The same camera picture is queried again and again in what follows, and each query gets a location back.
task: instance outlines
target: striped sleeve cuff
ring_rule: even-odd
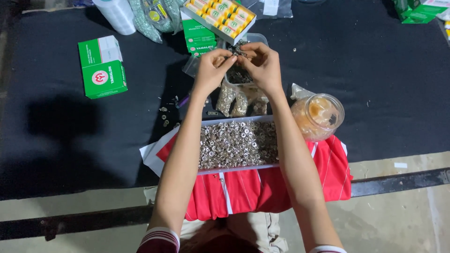
[[[166,240],[168,242],[173,243],[176,246],[177,252],[180,250],[180,238],[174,231],[170,230],[169,228],[154,227],[154,228],[148,230],[147,233],[145,234],[144,238],[142,239],[139,247],[152,239]]]
[[[309,253],[347,253],[347,251],[336,246],[321,245],[313,248]]]

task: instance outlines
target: beige pants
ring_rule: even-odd
[[[144,188],[148,202],[153,202],[155,187]],[[184,220],[180,236],[180,252],[190,252],[221,235],[234,235],[254,244],[263,253],[284,253],[288,251],[285,238],[279,236],[279,215],[269,212],[247,212],[231,214],[226,219],[208,221]]]

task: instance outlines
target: box of thread spools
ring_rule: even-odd
[[[230,0],[187,0],[181,11],[232,45],[256,21],[256,14]]]

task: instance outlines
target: white paper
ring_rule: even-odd
[[[407,163],[394,163],[394,167],[407,169],[408,168],[408,164]]]
[[[278,13],[279,0],[264,0],[263,15],[275,16]]]

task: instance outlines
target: red sleeve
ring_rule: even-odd
[[[166,227],[155,227],[147,231],[137,253],[178,253],[180,239]]]

